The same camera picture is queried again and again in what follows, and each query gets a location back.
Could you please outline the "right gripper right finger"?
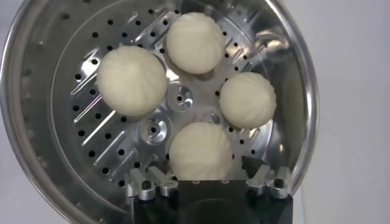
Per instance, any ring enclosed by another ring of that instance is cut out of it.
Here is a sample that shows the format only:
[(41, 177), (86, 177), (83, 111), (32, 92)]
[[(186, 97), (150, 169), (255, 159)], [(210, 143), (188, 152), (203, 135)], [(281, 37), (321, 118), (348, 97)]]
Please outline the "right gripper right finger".
[(268, 193), (276, 199), (286, 199), (289, 195), (291, 172), (289, 167), (271, 169), (262, 159), (242, 156), (242, 165), (247, 173), (247, 187), (257, 196)]

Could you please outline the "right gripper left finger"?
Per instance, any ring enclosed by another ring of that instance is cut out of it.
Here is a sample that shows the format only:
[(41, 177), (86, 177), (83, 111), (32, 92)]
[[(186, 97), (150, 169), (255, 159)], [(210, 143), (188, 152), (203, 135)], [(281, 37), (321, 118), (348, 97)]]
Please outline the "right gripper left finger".
[(156, 190), (159, 190), (163, 197), (169, 197), (170, 193), (175, 191), (178, 186), (178, 181), (170, 179), (156, 166), (148, 167), (145, 172), (134, 168), (129, 172), (126, 196), (149, 201), (156, 197)]

